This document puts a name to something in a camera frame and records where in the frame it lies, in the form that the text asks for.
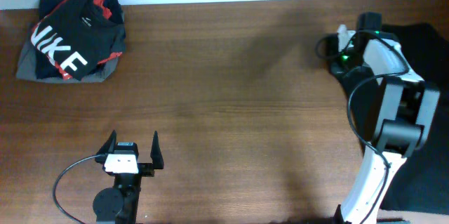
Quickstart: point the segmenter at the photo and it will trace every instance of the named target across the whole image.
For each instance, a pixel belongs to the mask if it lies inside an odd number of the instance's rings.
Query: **table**
[[[0,12],[0,223],[71,223],[53,205],[59,172],[95,154],[113,129],[165,169],[142,180],[138,222],[269,223],[332,216],[362,152],[346,98],[314,56],[316,41],[365,11],[431,23],[449,39],[449,0],[285,0],[125,6],[127,51],[102,84],[14,78],[36,10]],[[70,171],[58,199],[95,222],[113,178]],[[448,216],[381,212],[418,223]]]

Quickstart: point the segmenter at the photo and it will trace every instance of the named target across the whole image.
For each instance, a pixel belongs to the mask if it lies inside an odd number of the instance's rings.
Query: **wooden table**
[[[36,10],[0,12],[0,223],[71,223],[53,205],[61,170],[96,153],[113,129],[150,162],[159,132],[166,169],[142,181],[141,223],[269,223],[329,217],[361,165],[346,99],[316,41],[365,11],[431,23],[449,39],[449,0],[287,0],[126,6],[126,44],[102,84],[14,78]],[[95,222],[113,178],[89,162],[58,198]],[[423,213],[381,213],[447,223]]]

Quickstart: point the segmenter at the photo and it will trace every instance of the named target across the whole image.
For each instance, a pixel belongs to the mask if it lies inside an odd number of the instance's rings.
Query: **black fabric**
[[[47,15],[53,11],[53,9],[61,4],[64,0],[39,0],[39,20],[44,19]],[[122,13],[123,10],[121,9],[121,5],[119,4],[118,0],[105,0],[103,2],[103,6],[105,8],[108,8],[112,15],[109,18],[109,21],[116,23],[116,24],[123,24],[123,18]],[[59,70],[52,65],[49,61],[46,55],[44,55],[41,51],[36,50],[36,70],[35,74],[37,79],[45,79],[50,77],[57,77],[62,78],[61,73]],[[105,68],[105,64],[100,64],[95,67],[92,71],[90,71],[88,74],[95,74],[98,72],[103,71]]]
[[[100,60],[107,59],[111,52],[125,50],[124,26],[106,20],[102,16],[102,9],[93,4],[93,0],[67,0],[37,27],[34,36],[51,26],[52,30],[40,41],[49,39],[55,33],[63,40],[58,46],[71,46],[69,51],[54,52],[54,60],[61,65],[71,54],[78,52],[86,61],[83,65],[75,60],[76,70],[66,67],[65,71],[75,79],[83,76],[97,67]]]
[[[413,152],[394,176],[382,202],[381,209],[449,214],[449,105],[448,75],[449,43],[428,24],[406,27],[384,25],[382,31],[394,33],[410,66],[426,81],[434,82],[441,98],[427,142]],[[331,72],[336,64],[331,63]],[[348,95],[360,81],[371,77],[368,67],[359,67],[337,76]],[[351,103],[358,132],[363,136],[369,104],[377,92],[372,81],[362,86]]]

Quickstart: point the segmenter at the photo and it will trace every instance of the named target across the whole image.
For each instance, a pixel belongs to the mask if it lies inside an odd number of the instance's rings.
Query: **cable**
[[[74,220],[75,222],[79,223],[79,224],[85,224],[84,222],[80,221],[79,219],[73,217],[72,215],[70,215],[70,213],[67,213],[63,207],[59,204],[58,199],[56,199],[56,187],[58,186],[59,181],[61,180],[61,178],[66,174],[66,172],[68,172],[71,168],[75,167],[76,165],[87,161],[89,159],[93,159],[96,157],[103,157],[105,156],[105,154],[96,154],[93,156],[89,156],[86,158],[83,158],[77,162],[74,162],[73,164],[71,164],[70,166],[68,166],[64,171],[61,172],[61,174],[59,174],[58,178],[56,178],[55,184],[53,185],[53,202],[55,202],[56,207],[64,214],[66,215],[68,218]]]
[[[336,59],[336,58],[340,57],[340,56],[342,55],[342,53],[345,53],[345,51],[347,50],[347,48],[348,48],[348,46],[350,45],[351,41],[354,39],[354,37],[355,37],[358,33],[368,34],[368,35],[371,36],[372,38],[377,39],[381,44],[383,44],[383,45],[386,46],[391,52],[393,52],[393,53],[398,57],[398,59],[403,63],[403,65],[404,65],[404,67],[405,67],[405,69],[404,69],[402,72],[386,73],[386,74],[377,74],[377,75],[374,75],[374,76],[369,77],[369,78],[367,78],[367,79],[364,79],[363,81],[360,81],[360,82],[354,87],[354,89],[352,90],[351,94],[349,94],[349,97],[348,97],[348,102],[347,102],[347,117],[348,117],[348,122],[349,122],[349,125],[350,125],[350,127],[351,127],[351,130],[354,132],[354,134],[357,136],[358,140],[359,140],[363,145],[365,145],[366,147],[370,148],[375,154],[379,155],[379,156],[382,158],[382,160],[384,161],[384,165],[385,165],[385,175],[384,175],[384,180],[383,180],[383,183],[382,183],[382,187],[380,188],[380,191],[379,191],[379,193],[377,194],[377,197],[376,197],[376,200],[374,201],[373,206],[371,207],[371,209],[369,210],[369,212],[366,214],[365,218],[363,218],[363,220],[360,222],[360,224],[363,224],[363,223],[368,219],[368,217],[370,216],[370,214],[374,211],[374,208],[375,208],[377,202],[379,201],[380,196],[382,195],[382,193],[383,193],[385,187],[387,186],[388,173],[389,173],[389,170],[390,170],[390,168],[391,168],[391,164],[388,162],[387,158],[386,158],[386,157],[385,157],[385,156],[384,156],[378,149],[376,149],[375,147],[373,147],[368,141],[366,141],[365,139],[363,139],[363,137],[358,133],[358,131],[357,131],[357,129],[356,129],[356,126],[354,125],[354,122],[352,121],[352,116],[351,116],[351,101],[352,101],[352,98],[354,97],[355,92],[356,92],[360,87],[362,87],[364,84],[366,84],[366,83],[368,83],[368,82],[370,82],[370,81],[376,80],[376,79],[378,79],[378,78],[381,78],[381,77],[383,78],[383,77],[397,77],[397,76],[401,76],[401,75],[403,75],[403,74],[408,73],[408,72],[410,71],[410,68],[409,68],[409,66],[408,66],[408,63],[407,63],[406,59],[405,59],[405,58],[404,58],[404,57],[403,57],[403,56],[402,56],[402,55],[401,55],[401,54],[400,54],[400,53],[399,53],[393,46],[391,46],[390,44],[388,44],[386,41],[384,41],[382,38],[378,37],[378,36],[377,36],[376,34],[374,34],[373,32],[371,32],[371,31],[365,31],[365,30],[357,31],[357,32],[356,32],[356,33],[349,39],[348,44],[347,44],[347,45],[346,45],[346,46],[345,46],[345,47],[344,47],[338,54],[330,55],[330,56],[326,56],[326,57],[323,57],[321,54],[319,54],[318,51],[319,51],[319,45],[321,44],[321,42],[322,42],[323,40],[327,39],[329,36],[326,36],[326,37],[324,37],[324,38],[321,38],[321,39],[316,43],[316,46],[315,46],[315,53],[316,53],[316,55],[317,55],[319,58],[323,58],[323,59],[325,59],[325,60]]]

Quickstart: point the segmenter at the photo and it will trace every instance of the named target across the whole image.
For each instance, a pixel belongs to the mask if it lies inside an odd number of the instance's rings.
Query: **red fabric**
[[[59,6],[61,6],[61,5],[62,5],[63,3],[65,3],[66,1],[67,1],[67,0],[63,0],[60,4],[58,4],[58,5],[51,11],[51,13],[53,13],[54,11],[56,11],[56,9],[58,9]],[[104,3],[104,2],[105,2],[105,0],[93,0],[93,4],[95,4],[96,6],[101,7],[101,9],[103,10],[103,17],[105,17],[106,19],[109,19],[109,18],[112,16],[112,13],[111,13],[111,10],[109,10],[108,8],[106,8],[106,7],[103,6],[103,3]],[[38,22],[37,25],[34,26],[34,28],[33,28],[32,31],[34,31],[34,29],[36,29],[36,27],[39,25],[39,23],[40,23],[40,22]],[[111,53],[111,55],[110,55],[107,59],[101,60],[100,62],[98,62],[98,64],[102,64],[102,63],[107,62],[108,60],[117,58],[117,57],[119,57],[121,54],[122,54],[122,52],[113,52],[113,53]],[[71,76],[70,74],[68,74],[66,71],[64,71],[64,70],[61,68],[61,66],[59,66],[58,62],[56,62],[56,61],[55,61],[55,67],[59,70],[59,72],[61,73],[62,78],[63,78],[64,80],[67,80],[67,79],[71,79],[71,78],[72,78],[72,76]]]

